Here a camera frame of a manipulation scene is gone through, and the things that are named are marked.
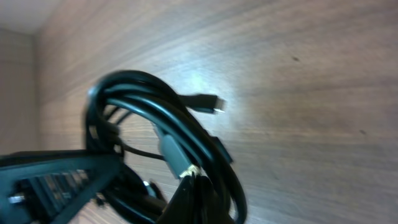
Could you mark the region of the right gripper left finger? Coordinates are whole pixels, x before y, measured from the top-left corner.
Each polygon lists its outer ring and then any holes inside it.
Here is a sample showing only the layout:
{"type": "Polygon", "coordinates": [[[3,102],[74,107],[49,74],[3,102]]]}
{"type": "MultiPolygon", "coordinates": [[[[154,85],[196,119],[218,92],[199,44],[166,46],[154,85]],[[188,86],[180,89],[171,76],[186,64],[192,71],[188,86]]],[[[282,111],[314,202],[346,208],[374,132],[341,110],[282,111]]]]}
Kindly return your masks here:
{"type": "Polygon", "coordinates": [[[68,223],[118,175],[116,154],[19,152],[1,157],[1,223],[68,223]]]}

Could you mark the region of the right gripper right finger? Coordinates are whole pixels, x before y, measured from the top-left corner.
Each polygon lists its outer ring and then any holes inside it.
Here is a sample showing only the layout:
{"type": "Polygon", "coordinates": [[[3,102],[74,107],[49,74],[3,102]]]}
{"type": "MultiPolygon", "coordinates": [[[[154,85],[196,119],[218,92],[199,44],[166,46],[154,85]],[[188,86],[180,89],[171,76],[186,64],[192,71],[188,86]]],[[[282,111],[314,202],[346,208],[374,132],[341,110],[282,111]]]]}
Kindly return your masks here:
{"type": "Polygon", "coordinates": [[[233,224],[206,176],[184,177],[157,224],[233,224]]]}

